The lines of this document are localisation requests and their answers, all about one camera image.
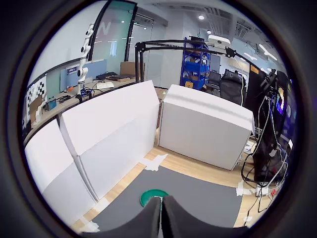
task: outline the checkerboard calibration pattern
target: checkerboard calibration pattern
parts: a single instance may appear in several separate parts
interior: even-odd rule
[[[46,93],[46,76],[34,83],[26,93],[26,116],[27,120],[30,119],[30,105],[39,96]]]

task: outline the blue metal shelf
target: blue metal shelf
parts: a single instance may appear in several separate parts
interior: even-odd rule
[[[180,85],[185,86],[185,83],[190,81],[194,84],[193,88],[197,90],[201,90],[203,85],[205,84],[205,79],[208,78],[206,76],[210,71],[210,61],[211,55],[210,53],[205,52],[196,52],[195,49],[208,49],[206,45],[196,45],[190,44],[193,47],[193,51],[183,51],[183,62],[182,62],[182,70],[180,75]],[[187,58],[192,58],[197,60],[197,62],[185,61]],[[198,77],[198,80],[194,80],[191,76]]]

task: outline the glass wall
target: glass wall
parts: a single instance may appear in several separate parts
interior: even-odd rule
[[[92,60],[107,60],[107,71],[120,74],[135,4],[113,1],[97,30]]]
[[[165,37],[165,26],[144,16],[136,15],[132,29],[129,61],[135,61],[135,44],[142,41],[162,40]],[[163,51],[145,51],[144,80],[152,80],[154,86],[160,87]]]

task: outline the shelving unit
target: shelving unit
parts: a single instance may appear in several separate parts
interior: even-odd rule
[[[181,70],[180,85],[186,86],[186,82],[193,83],[193,88],[201,90],[205,84],[205,79],[208,78],[210,69],[210,53],[196,52],[195,49],[207,49],[206,45],[196,45],[184,43],[184,47],[192,46],[192,51],[183,51],[183,62]]]

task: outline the wooden floor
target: wooden floor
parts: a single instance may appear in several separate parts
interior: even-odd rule
[[[168,154],[167,157],[160,164],[161,166],[168,168],[170,170],[201,179],[204,181],[220,184],[223,186],[229,187],[238,187],[238,183],[242,180],[241,178],[241,167],[236,166],[233,171],[228,171],[225,169],[221,169],[187,156],[180,155],[173,151],[167,150],[165,148],[154,146],[154,148],[145,156],[146,159],[153,160],[157,155],[165,155]],[[108,202],[113,202],[121,192],[140,174],[140,172],[146,166],[138,163],[111,191],[109,191],[104,197],[108,200]],[[244,184],[244,188],[251,188],[247,184]],[[234,224],[234,227],[241,227],[244,224],[244,218],[247,217],[248,210],[252,207],[254,202],[256,201],[256,196],[253,193],[252,195],[243,195],[242,202],[239,210],[238,217]],[[269,205],[270,199],[266,196],[261,200],[260,210],[266,208]],[[249,213],[249,217],[252,217],[250,222],[247,222],[247,226],[252,226],[263,214],[258,213],[258,204],[259,199],[257,200],[254,207],[251,209]],[[78,220],[71,227],[75,232],[80,232],[80,228],[82,228],[85,223],[93,220],[99,212],[92,208],[89,212],[87,212],[80,220]]]

